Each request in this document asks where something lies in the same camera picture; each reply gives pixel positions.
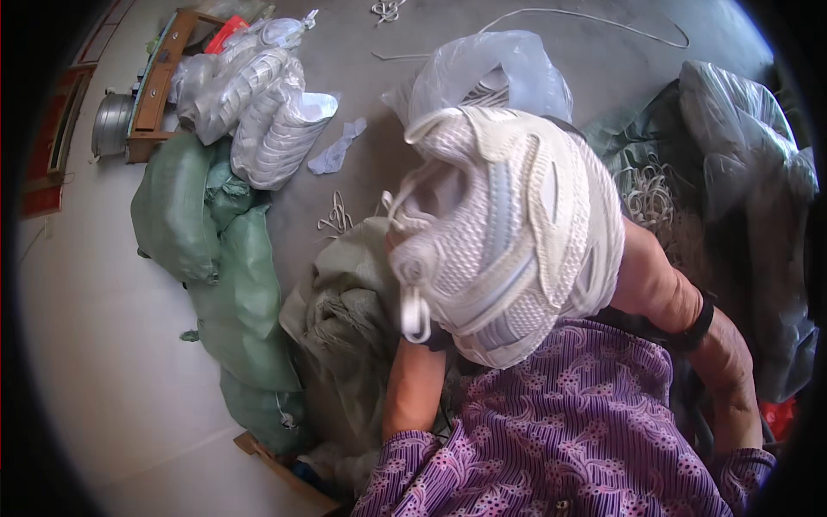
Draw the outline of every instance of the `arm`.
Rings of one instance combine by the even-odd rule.
[[[629,220],[624,224],[624,256],[611,305],[642,314],[668,333],[687,330],[703,307],[700,291],[669,264],[651,232]],[[709,332],[688,359],[713,399],[715,451],[760,448],[753,359],[734,323],[717,308]]]
[[[431,352],[424,345],[399,340],[390,369],[382,440],[401,431],[430,432],[439,409],[445,381],[445,352]]]

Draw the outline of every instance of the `person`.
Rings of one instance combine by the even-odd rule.
[[[701,316],[702,293],[657,239],[624,219],[610,305],[667,333]],[[353,515],[744,515],[775,465],[762,450],[753,363],[717,308],[688,360],[714,409],[706,466],[668,406],[672,363],[653,342],[584,319],[558,320],[507,369],[462,378],[452,432],[430,432],[446,353],[404,339],[390,374],[384,446]]]

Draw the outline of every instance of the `white sneaker upper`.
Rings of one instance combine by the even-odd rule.
[[[402,288],[402,329],[429,319],[460,353],[505,368],[543,341],[559,316],[611,300],[623,251],[620,206],[606,168],[578,136],[505,108],[448,108],[405,140],[428,160],[385,194]]]

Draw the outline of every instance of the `metal bucket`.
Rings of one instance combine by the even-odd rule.
[[[127,149],[129,116],[135,98],[110,93],[101,101],[92,127],[92,153],[95,156],[120,155]]]

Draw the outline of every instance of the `purple patterned clothing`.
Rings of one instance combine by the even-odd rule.
[[[525,361],[462,380],[442,444],[404,431],[353,515],[743,515],[775,465],[739,449],[709,470],[667,408],[658,345],[566,320]]]

